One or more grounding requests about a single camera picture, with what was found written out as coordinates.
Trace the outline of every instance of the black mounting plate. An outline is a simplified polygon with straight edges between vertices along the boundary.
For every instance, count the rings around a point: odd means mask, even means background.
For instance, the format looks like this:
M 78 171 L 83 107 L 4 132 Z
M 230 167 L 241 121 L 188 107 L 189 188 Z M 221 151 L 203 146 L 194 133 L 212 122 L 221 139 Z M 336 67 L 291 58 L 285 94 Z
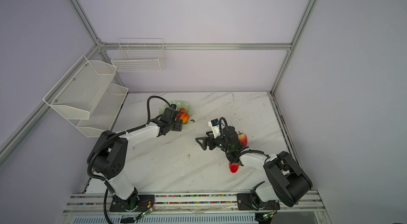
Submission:
M 252 207 L 252 200 L 250 199 L 250 193 L 238 193 L 237 194 L 237 209 L 239 210 L 254 210 Z M 263 210 L 279 210 L 280 204 L 278 200 L 270 200 L 266 202 L 266 206 L 259 211 Z
M 138 195 L 138 198 L 139 198 L 139 200 L 138 200 L 139 203 L 137 204 L 137 207 L 135 208 L 134 212 L 144 212 L 145 210 L 147 210 L 147 206 L 148 206 L 149 201 L 151 203 L 153 203 L 154 200 L 155 200 L 154 195 Z M 113 200 L 112 204 L 110 205 L 109 211 L 111 213 L 125 212 L 126 211 L 125 210 L 125 205 L 123 205 L 119 201 Z

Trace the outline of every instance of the white wire basket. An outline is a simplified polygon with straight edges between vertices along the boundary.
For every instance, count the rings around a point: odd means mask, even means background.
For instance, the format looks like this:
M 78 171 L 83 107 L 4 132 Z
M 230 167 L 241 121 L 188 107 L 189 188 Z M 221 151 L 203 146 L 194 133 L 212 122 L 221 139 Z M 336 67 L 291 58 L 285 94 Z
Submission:
M 76 128 L 87 137 L 99 137 L 111 130 L 126 98 L 128 88 L 110 84 L 88 120 L 80 120 Z
M 44 102 L 65 119 L 89 119 L 116 74 L 116 67 L 97 60 L 79 59 L 84 64 L 68 81 L 56 97 L 43 98 Z
M 165 49 L 161 38 L 118 38 L 119 49 L 112 58 L 118 72 L 161 71 Z

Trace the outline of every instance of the apple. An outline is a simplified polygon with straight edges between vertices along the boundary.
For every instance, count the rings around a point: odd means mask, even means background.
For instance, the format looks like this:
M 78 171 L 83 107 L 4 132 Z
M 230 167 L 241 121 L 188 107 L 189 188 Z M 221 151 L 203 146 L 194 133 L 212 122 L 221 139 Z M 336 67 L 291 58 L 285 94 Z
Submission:
M 240 140 L 240 143 L 242 143 L 243 145 L 247 145 L 247 136 L 245 133 L 240 133 L 239 131 L 239 135 L 237 135 L 237 137 Z
M 180 120 L 182 120 L 183 124 L 186 124 L 188 122 L 188 118 L 189 118 L 188 114 L 182 114 Z
M 231 171 L 232 173 L 236 173 L 238 168 L 239 168 L 239 164 L 231 164 L 231 163 L 229 162 L 229 169 L 230 169 L 230 171 Z

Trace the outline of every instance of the white tabletop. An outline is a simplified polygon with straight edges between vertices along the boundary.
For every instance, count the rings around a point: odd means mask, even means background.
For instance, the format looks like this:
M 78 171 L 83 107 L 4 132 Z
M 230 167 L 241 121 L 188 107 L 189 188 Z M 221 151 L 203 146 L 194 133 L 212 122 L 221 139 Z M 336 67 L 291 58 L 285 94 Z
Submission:
M 195 138 L 210 131 L 208 121 L 225 117 L 228 125 L 244 132 L 248 146 L 268 154 L 287 151 L 266 92 L 227 93 L 130 93 L 117 118 L 114 130 L 120 132 L 146 123 L 146 100 L 151 95 L 183 100 L 193 109 L 190 122 L 181 132 L 170 131 L 137 145 L 128 146 L 124 172 L 140 192 L 193 192 L 248 190 L 267 181 L 264 172 L 240 166 L 231 173 L 225 154 L 216 148 L 204 151 Z M 165 103 L 151 99 L 151 117 Z M 106 186 L 92 179 L 86 193 L 103 193 Z

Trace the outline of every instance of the gray wall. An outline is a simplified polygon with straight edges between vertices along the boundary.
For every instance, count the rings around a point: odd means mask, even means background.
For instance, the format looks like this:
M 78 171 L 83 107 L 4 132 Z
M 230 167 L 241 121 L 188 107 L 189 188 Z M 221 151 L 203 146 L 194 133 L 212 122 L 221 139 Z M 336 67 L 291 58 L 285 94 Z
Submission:
M 407 0 L 319 0 L 277 100 L 333 223 L 407 223 Z
M 92 46 L 67 0 L 0 0 L 0 145 Z M 0 171 L 1 223 L 56 223 L 94 144 L 50 111 Z

